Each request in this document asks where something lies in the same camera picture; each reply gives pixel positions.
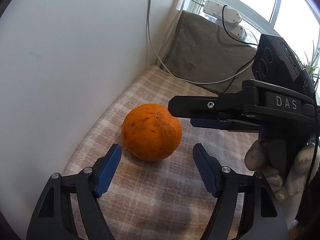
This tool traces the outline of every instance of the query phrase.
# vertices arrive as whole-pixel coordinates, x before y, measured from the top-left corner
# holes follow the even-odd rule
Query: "metal screw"
[[[54,174],[51,175],[52,179],[57,179],[59,178],[59,173],[55,172]]]
[[[207,103],[208,108],[213,108],[214,107],[214,102],[209,102]]]
[[[86,167],[86,168],[84,168],[83,172],[86,173],[86,174],[91,173],[92,172],[92,168],[91,167]]]
[[[262,178],[263,178],[263,174],[262,174],[261,172],[257,172],[257,173],[256,173],[256,177],[257,177],[258,179],[262,179]]]
[[[229,173],[231,171],[231,169],[229,167],[227,167],[227,166],[224,166],[224,167],[222,167],[222,171],[224,173]]]

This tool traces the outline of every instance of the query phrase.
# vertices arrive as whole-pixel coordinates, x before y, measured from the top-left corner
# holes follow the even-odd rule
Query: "bed surface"
[[[202,143],[222,165],[251,174],[244,166],[244,155],[257,134],[195,128],[189,119],[179,119],[181,143],[163,161],[141,161],[123,147],[121,125],[129,111],[145,103],[168,106],[175,95],[214,96],[153,66],[106,110],[78,146],[64,172],[64,175],[78,173],[104,156],[113,143],[121,146],[118,169],[108,192],[98,200],[116,240],[201,238],[216,199],[206,191],[193,161],[192,148],[196,143]],[[72,204],[79,236],[87,239],[76,195],[72,195]],[[236,236],[241,205],[239,195],[229,239]]]

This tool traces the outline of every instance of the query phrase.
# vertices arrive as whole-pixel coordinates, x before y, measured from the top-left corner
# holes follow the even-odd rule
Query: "gray towel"
[[[223,27],[197,14],[183,11],[164,64],[177,77],[209,83],[233,76],[253,58],[255,52],[249,45],[231,39]],[[236,76],[227,92],[241,90],[242,81],[247,79],[254,79],[251,67]],[[230,82],[201,87],[219,93]]]

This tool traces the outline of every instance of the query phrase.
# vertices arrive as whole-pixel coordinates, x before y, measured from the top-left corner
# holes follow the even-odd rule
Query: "spider plant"
[[[300,64],[300,67],[302,69],[305,68],[307,70],[311,80],[313,81],[315,89],[317,89],[318,84],[319,84],[319,77],[320,77],[320,69],[317,65],[318,65],[318,59],[319,59],[320,54],[319,54],[319,49],[318,48],[315,49],[315,44],[313,41],[312,41],[312,43],[313,43],[313,52],[312,52],[312,58],[310,61],[308,60],[307,54],[304,52],[304,54],[306,55],[306,58],[307,58],[306,64],[298,58],[298,56],[295,54],[295,52],[293,52],[293,53],[294,53],[295,57],[297,58],[297,61]]]

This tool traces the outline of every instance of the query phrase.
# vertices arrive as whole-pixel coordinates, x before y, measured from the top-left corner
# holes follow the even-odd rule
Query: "orange fruit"
[[[158,104],[144,104],[130,111],[122,124],[122,141],[136,157],[159,161],[178,147],[182,130],[178,118]]]

